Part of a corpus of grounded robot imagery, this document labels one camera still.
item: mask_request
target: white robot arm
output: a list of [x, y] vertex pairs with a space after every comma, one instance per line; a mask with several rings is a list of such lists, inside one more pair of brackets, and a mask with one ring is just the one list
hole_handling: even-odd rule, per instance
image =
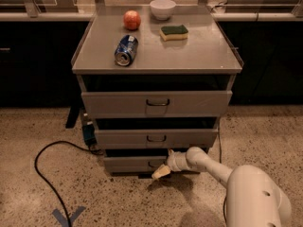
[[160, 166], [152, 177], [158, 179], [182, 170], [207, 171], [226, 188], [227, 227], [281, 227], [291, 216], [288, 197], [257, 167], [230, 169], [194, 147], [187, 152], [170, 150], [167, 165]]

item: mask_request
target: speckled floor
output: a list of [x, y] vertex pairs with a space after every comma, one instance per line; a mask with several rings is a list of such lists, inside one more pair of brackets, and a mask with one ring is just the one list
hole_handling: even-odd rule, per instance
[[[47, 144], [85, 147], [80, 121], [67, 130], [68, 109], [0, 109], [0, 226], [66, 226], [63, 209], [36, 174], [34, 159]], [[289, 196], [286, 227], [303, 226], [303, 107], [230, 106], [221, 122], [223, 163], [265, 170]], [[219, 159], [217, 139], [209, 155]], [[39, 168], [56, 186], [73, 226], [225, 226], [225, 190], [207, 173], [160, 182], [113, 177], [102, 157], [67, 145], [47, 149]]]

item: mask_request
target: red apple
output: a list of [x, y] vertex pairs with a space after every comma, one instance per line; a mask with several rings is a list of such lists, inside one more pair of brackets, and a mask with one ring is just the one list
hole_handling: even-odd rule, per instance
[[129, 30], [139, 29], [141, 17], [137, 11], [129, 10], [123, 16], [124, 26]]

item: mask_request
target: bowl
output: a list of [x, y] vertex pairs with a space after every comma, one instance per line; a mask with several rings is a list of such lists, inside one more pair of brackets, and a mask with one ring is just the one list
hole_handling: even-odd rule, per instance
[[176, 3], [171, 0], [153, 0], [151, 13], [157, 20], [167, 20], [173, 13]]

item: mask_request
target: blue can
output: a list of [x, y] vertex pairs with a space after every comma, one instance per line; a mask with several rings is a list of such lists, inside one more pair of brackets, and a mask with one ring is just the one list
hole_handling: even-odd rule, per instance
[[125, 35], [115, 51], [115, 61], [120, 66], [128, 66], [134, 61], [139, 42], [133, 35]]

